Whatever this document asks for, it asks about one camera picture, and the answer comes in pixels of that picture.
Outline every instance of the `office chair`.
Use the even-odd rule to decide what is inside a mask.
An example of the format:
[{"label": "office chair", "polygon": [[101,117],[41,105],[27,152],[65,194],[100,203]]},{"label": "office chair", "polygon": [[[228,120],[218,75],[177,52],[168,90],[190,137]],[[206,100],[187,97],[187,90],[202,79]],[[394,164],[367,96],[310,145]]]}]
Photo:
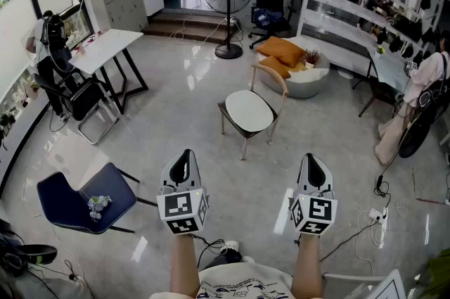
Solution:
[{"label": "office chair", "polygon": [[[253,35],[257,35],[261,38],[259,38],[257,41],[251,43],[250,48],[253,49],[255,44],[258,44],[260,42],[263,42],[264,40],[267,40],[269,37],[275,36],[275,32],[285,32],[290,29],[289,22],[282,17],[281,20],[277,22],[269,23],[266,26],[261,25],[259,22],[255,21],[253,16],[255,14],[256,9],[268,9],[275,13],[282,13],[284,15],[284,7],[283,7],[284,0],[256,0],[256,5],[252,5],[252,23],[256,24],[256,27],[258,29],[266,30],[266,34],[258,33],[258,32],[251,32],[249,33],[248,37],[252,38]],[[292,8],[288,7],[290,14],[289,18],[291,16]]]},{"label": "office chair", "polygon": [[[60,84],[63,84],[68,77],[70,76],[63,79]],[[76,121],[80,121],[80,124],[78,125],[78,132],[92,145],[97,144],[119,120],[118,117],[114,117],[112,123],[105,129],[100,137],[96,141],[92,141],[81,131],[81,127],[97,110],[98,102],[106,98],[111,107],[115,108],[109,95],[106,94],[101,82],[90,77],[83,82],[75,93],[69,96],[64,94],[60,87],[53,83],[47,82],[41,75],[35,74],[34,80],[42,89],[59,96],[60,99],[63,100],[64,106],[72,113],[73,118]]]},{"label": "office chair", "polygon": [[[124,177],[136,183],[140,181],[117,169],[112,163],[106,164],[79,190],[73,190],[62,172],[37,183],[37,193],[47,220],[62,228],[82,231],[88,234],[102,234],[108,229],[134,233],[129,229],[114,227],[113,224],[130,210],[136,201],[147,205],[158,205],[137,198]],[[103,209],[101,219],[93,221],[87,203],[92,196],[109,196],[111,203]]]}]

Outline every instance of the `black office chair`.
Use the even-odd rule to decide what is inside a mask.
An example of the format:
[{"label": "black office chair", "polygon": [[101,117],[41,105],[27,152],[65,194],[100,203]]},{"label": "black office chair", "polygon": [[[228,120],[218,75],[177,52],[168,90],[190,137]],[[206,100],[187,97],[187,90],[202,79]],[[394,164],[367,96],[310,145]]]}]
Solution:
[{"label": "black office chair", "polygon": [[72,93],[69,96],[65,94],[60,87],[56,86],[53,83],[47,82],[41,75],[35,74],[34,80],[42,89],[60,97],[65,107],[72,113],[73,118],[76,121],[80,121],[80,124],[78,125],[78,132],[92,145],[97,144],[119,120],[118,117],[114,117],[112,123],[105,129],[105,131],[103,131],[100,137],[96,141],[91,141],[90,138],[88,138],[81,131],[81,127],[97,110],[98,102],[106,98],[106,100],[109,101],[111,107],[115,107],[109,95],[106,94],[102,83],[97,79],[90,77],[83,82],[77,92]]},{"label": "black office chair", "polygon": [[[250,45],[250,48],[253,49],[255,44],[263,42],[267,40],[269,37],[275,36],[276,32],[285,32],[290,29],[289,22],[282,17],[280,21],[269,23],[266,26],[262,26],[258,21],[254,20],[254,14],[256,9],[268,9],[275,13],[282,13],[284,15],[284,0],[256,0],[256,5],[252,5],[252,23],[256,24],[256,27],[261,30],[266,30],[266,34],[259,32],[251,32],[248,37],[251,38],[253,35],[257,35],[261,37],[257,41],[253,42]],[[288,7],[290,14],[292,12],[292,8]]]}]

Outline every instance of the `step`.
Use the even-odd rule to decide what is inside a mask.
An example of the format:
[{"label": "step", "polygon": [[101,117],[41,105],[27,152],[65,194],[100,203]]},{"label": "step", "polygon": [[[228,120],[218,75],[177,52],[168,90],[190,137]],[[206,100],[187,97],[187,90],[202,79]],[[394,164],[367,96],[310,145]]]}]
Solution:
[{"label": "step", "polygon": [[142,33],[145,35],[156,35],[160,37],[170,37],[171,34],[178,30],[183,30],[182,33],[178,33],[176,38],[180,39],[184,37],[184,39],[190,40],[198,40],[198,41],[206,41],[209,43],[222,44],[226,38],[225,27],[220,27],[214,34],[211,34],[214,31],[214,28],[203,27],[197,25],[186,25],[183,30],[183,24],[173,24],[173,23],[150,23],[145,28],[142,29]]},{"label": "step", "polygon": [[226,27],[225,17],[220,16],[210,16],[210,15],[191,15],[191,14],[181,14],[181,13],[161,13],[151,18],[150,23],[167,23],[167,24],[181,24],[183,25],[197,25],[202,27],[208,27],[215,29],[218,25],[219,28]]}]

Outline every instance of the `white table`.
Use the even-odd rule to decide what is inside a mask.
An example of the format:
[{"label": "white table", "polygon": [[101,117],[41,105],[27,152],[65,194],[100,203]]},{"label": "white table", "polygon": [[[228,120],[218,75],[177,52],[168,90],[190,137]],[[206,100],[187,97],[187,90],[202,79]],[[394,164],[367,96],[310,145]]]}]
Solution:
[{"label": "white table", "polygon": [[[378,84],[376,85],[376,88],[372,88],[372,97],[359,113],[359,117],[361,117],[367,108],[372,105],[375,99],[377,99],[377,96],[384,91],[381,84],[389,85],[398,93],[404,94],[409,80],[404,72],[404,63],[401,61],[400,57],[390,54],[389,49],[386,49],[386,53],[381,57],[375,55],[375,49],[373,48],[367,48],[367,51],[371,57],[371,62],[368,66],[366,79],[370,79],[373,65],[378,77]],[[360,82],[362,82],[362,80],[359,80],[353,86],[353,89],[355,89]]]},{"label": "white table", "polygon": [[[76,68],[85,72],[88,75],[92,75],[96,77],[96,71],[100,69],[101,74],[105,80],[107,87],[111,92],[111,97],[114,99],[114,102],[117,105],[117,108],[121,112],[124,113],[125,103],[127,102],[128,96],[132,94],[137,94],[141,91],[148,90],[147,84],[144,82],[141,73],[138,71],[138,68],[134,64],[133,59],[129,55],[127,50],[128,45],[137,40],[143,34],[141,32],[129,32],[125,30],[116,30],[111,29],[100,35],[95,39],[95,41],[87,44],[84,47],[86,53],[81,54],[77,53],[72,59],[70,59],[69,63],[71,63]],[[141,87],[127,91],[127,76],[124,73],[124,70],[119,64],[119,61],[116,55],[119,52],[123,52],[125,58],[134,74],[136,75]],[[104,65],[110,60],[113,59],[117,68],[120,71],[120,74],[123,77],[122,89],[120,92],[115,93],[113,86],[111,85],[111,81],[106,74],[106,70]],[[119,96],[123,96],[122,104],[119,102]]]}]

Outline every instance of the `cushion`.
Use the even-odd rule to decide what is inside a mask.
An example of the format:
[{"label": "cushion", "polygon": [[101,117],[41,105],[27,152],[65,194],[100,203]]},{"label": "cushion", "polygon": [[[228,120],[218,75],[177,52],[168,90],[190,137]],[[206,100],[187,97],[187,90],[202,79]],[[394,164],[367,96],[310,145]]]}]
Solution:
[{"label": "cushion", "polygon": [[267,56],[275,56],[290,68],[295,68],[304,55],[302,48],[279,37],[269,37],[264,44],[258,46],[256,51]]},{"label": "cushion", "polygon": [[259,64],[265,65],[268,68],[274,69],[283,79],[290,78],[290,74],[289,74],[287,68],[282,63],[280,63],[278,60],[276,60],[275,56],[269,56],[268,58],[261,60],[259,62]]}]

